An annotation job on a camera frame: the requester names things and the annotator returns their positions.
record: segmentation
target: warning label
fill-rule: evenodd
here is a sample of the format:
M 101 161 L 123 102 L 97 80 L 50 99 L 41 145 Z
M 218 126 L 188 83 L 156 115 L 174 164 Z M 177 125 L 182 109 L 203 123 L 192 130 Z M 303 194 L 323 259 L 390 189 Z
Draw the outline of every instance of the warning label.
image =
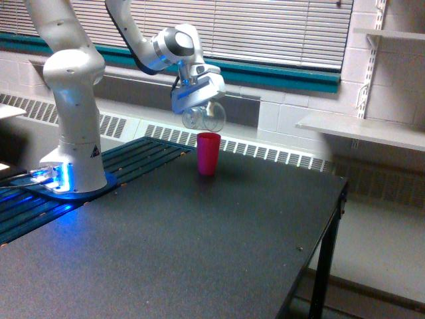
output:
M 92 155 L 90 157 L 95 158 L 97 155 L 100 155 L 100 152 L 99 152 L 98 146 L 95 145 L 92 151 Z

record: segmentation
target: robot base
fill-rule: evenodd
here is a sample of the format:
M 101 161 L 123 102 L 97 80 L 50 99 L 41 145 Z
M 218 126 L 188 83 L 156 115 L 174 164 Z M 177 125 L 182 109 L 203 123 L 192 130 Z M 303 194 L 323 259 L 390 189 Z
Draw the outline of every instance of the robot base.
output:
M 88 193 L 67 193 L 67 194 L 57 194 L 53 193 L 52 191 L 49 191 L 47 188 L 41 186 L 41 185 L 34 185 L 34 186 L 27 186 L 24 187 L 27 191 L 30 191 L 32 193 L 39 194 L 42 197 L 55 199 L 59 201 L 79 201 L 79 202 L 86 202 L 86 201 L 92 201 L 93 199 L 96 199 L 106 193 L 109 193 L 111 190 L 115 189 L 117 186 L 117 179 L 114 175 L 111 173 L 105 172 L 106 177 L 106 185 L 103 186 L 103 188 L 98 189 L 97 191 L 90 191 Z M 12 185 L 24 185 L 31 183 L 31 179 L 29 177 L 27 178 L 21 178 L 16 179 L 11 184 Z

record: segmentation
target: radiator vent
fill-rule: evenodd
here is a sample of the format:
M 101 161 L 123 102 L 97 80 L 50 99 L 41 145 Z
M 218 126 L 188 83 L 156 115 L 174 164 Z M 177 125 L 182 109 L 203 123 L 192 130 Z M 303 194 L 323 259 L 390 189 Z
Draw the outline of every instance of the radiator vent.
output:
M 196 147 L 197 133 L 185 131 L 176 126 L 150 122 L 144 135 Z M 326 159 L 316 158 L 313 154 L 250 143 L 226 136 L 222 136 L 220 150 L 345 176 L 349 178 L 350 193 L 420 209 L 425 208 L 425 178 L 417 175 L 398 173 L 393 170 L 385 171 L 380 167 L 370 167 L 363 163 L 336 164 Z
M 168 126 L 166 124 L 148 123 L 144 136 L 186 146 L 196 147 L 197 145 L 196 132 L 180 129 L 176 126 Z M 285 148 L 271 148 L 266 144 L 250 143 L 245 140 L 227 138 L 225 136 L 222 137 L 220 150 L 317 171 L 331 171 L 333 167 L 331 162 L 315 158 L 312 154 L 296 152 Z
M 425 177 L 371 165 L 338 163 L 335 173 L 349 178 L 350 192 L 425 209 Z
M 27 113 L 22 115 L 25 118 L 37 122 L 46 122 L 58 125 L 58 112 L 56 106 L 50 102 L 31 100 L 20 96 L 0 94 L 0 103 L 22 108 Z M 113 116 L 101 112 L 100 114 L 100 135 L 110 138 L 120 139 L 126 128 L 127 119 Z

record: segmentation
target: clear plastic cup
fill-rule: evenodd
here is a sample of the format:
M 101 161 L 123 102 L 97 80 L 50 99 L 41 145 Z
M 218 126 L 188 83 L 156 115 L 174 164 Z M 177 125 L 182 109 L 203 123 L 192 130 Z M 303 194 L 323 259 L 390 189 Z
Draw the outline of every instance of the clear plastic cup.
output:
M 192 130 L 208 130 L 219 132 L 226 123 L 226 111 L 216 101 L 210 101 L 206 106 L 193 106 L 183 112 L 183 125 Z

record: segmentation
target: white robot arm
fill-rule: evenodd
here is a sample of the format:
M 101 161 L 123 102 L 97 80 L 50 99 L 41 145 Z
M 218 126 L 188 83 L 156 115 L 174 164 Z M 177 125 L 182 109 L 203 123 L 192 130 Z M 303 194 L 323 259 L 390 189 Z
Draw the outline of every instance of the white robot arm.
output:
M 54 54 L 43 68 L 59 117 L 59 146 L 41 161 L 55 167 L 55 193 L 87 193 L 107 184 L 100 155 L 99 110 L 93 85 L 105 62 L 78 22 L 69 0 L 26 0 L 39 35 Z M 34 179 L 42 181 L 45 176 Z
M 193 106 L 207 105 L 226 92 L 220 68 L 206 64 L 196 28 L 189 24 L 165 28 L 147 40 L 131 17 L 131 0 L 106 0 L 112 21 L 127 43 L 138 67 L 156 74 L 172 64 L 179 67 L 181 87 L 171 93 L 171 107 L 181 114 Z

